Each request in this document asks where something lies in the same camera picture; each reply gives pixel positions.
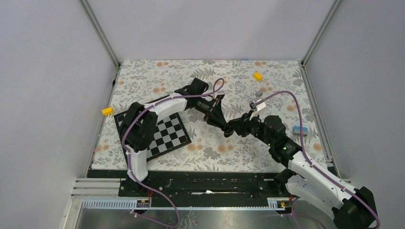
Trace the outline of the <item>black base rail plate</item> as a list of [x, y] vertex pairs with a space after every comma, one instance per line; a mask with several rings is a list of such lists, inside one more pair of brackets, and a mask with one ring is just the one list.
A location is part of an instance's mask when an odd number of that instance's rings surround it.
[[268, 198], [293, 197], [276, 173], [150, 171], [139, 185], [120, 181], [119, 197], [146, 198], [152, 207], [266, 207]]

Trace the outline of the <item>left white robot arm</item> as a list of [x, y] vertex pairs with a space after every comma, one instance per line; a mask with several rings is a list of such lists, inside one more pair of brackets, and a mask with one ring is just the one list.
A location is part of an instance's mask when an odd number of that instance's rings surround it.
[[121, 145], [127, 156], [128, 177], [132, 179], [130, 190], [136, 196], [143, 196], [148, 191], [147, 148], [152, 143], [157, 123], [162, 119], [193, 108], [204, 114], [204, 121], [220, 128], [224, 136], [229, 137], [233, 129], [226, 122], [221, 109], [223, 95], [212, 100], [205, 98], [217, 92], [208, 92], [208, 83], [194, 78], [190, 85], [174, 91], [172, 94], [146, 104], [134, 102], [118, 128]]

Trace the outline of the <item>black white checkerboard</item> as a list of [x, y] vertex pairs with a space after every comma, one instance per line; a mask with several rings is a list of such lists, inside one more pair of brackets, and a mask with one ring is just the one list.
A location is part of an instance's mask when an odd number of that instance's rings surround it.
[[192, 141], [178, 113], [157, 123], [154, 140], [147, 149], [147, 161], [179, 149]]

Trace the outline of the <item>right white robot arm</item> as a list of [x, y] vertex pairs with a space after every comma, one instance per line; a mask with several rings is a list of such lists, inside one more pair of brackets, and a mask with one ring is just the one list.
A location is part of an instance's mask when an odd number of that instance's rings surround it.
[[304, 148], [286, 135], [279, 116], [270, 115], [261, 121], [244, 114], [225, 126], [225, 137], [233, 133], [262, 141], [270, 147], [272, 158], [285, 166], [274, 183], [276, 194], [302, 198], [328, 215], [338, 229], [370, 229], [373, 223], [380, 228], [373, 193], [345, 182], [307, 156]]

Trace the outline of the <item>black earbud charging case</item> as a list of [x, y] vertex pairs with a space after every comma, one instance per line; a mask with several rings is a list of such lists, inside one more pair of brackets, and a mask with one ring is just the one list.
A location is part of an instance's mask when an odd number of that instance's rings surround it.
[[234, 133], [234, 129], [233, 129], [231, 126], [227, 126], [227, 127], [224, 129], [224, 137], [225, 137], [225, 138], [228, 138], [228, 137], [232, 136], [233, 133]]

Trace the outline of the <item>blue white eraser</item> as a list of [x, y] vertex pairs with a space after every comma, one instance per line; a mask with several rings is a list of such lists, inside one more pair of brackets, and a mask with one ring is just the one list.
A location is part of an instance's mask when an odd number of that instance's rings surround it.
[[296, 125], [292, 128], [292, 134], [307, 136], [309, 134], [309, 129], [307, 127], [301, 127]]

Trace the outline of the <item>floral patterned table mat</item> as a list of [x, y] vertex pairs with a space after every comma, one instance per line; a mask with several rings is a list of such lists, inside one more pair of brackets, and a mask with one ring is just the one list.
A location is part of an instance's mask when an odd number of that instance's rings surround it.
[[[253, 74], [262, 74], [257, 81]], [[260, 118], [278, 115], [287, 128], [287, 135], [299, 142], [292, 128], [299, 123], [309, 129], [305, 137], [308, 156], [326, 166], [325, 150], [315, 123], [306, 87], [297, 61], [210, 61], [210, 60], [126, 60], [122, 63], [115, 90], [109, 104], [115, 114], [171, 94], [199, 78], [209, 90], [224, 94], [222, 111], [226, 120], [239, 118], [250, 110], [249, 102], [257, 91], [266, 98]], [[280, 172], [265, 144], [252, 136], [233, 134], [225, 138], [219, 128], [203, 121], [203, 114], [189, 109], [180, 113], [191, 143], [152, 159], [149, 170]]]

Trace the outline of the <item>yellow block left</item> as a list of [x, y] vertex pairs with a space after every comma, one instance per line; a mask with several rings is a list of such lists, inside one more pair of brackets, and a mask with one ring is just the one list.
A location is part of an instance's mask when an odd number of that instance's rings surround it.
[[102, 110], [102, 114], [104, 116], [108, 116], [114, 113], [114, 109], [112, 107], [108, 107]]

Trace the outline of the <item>yellow block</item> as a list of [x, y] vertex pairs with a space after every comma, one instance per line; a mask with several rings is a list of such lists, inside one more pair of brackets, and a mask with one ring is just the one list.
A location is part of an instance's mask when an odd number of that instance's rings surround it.
[[114, 113], [114, 109], [112, 107], [108, 107], [102, 110], [102, 114], [104, 116], [108, 116]]
[[255, 73], [253, 74], [253, 77], [254, 77], [257, 81], [262, 81], [262, 80], [263, 80], [262, 74], [260, 74], [260, 73], [258, 73], [258, 72], [255, 72]]

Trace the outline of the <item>yellow block far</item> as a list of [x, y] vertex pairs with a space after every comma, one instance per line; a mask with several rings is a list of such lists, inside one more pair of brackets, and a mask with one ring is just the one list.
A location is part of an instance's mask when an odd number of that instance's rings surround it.
[[262, 81], [262, 80], [263, 80], [262, 74], [260, 74], [260, 73], [258, 73], [258, 72], [255, 72], [255, 73], [253, 74], [253, 77], [254, 77], [257, 81]]

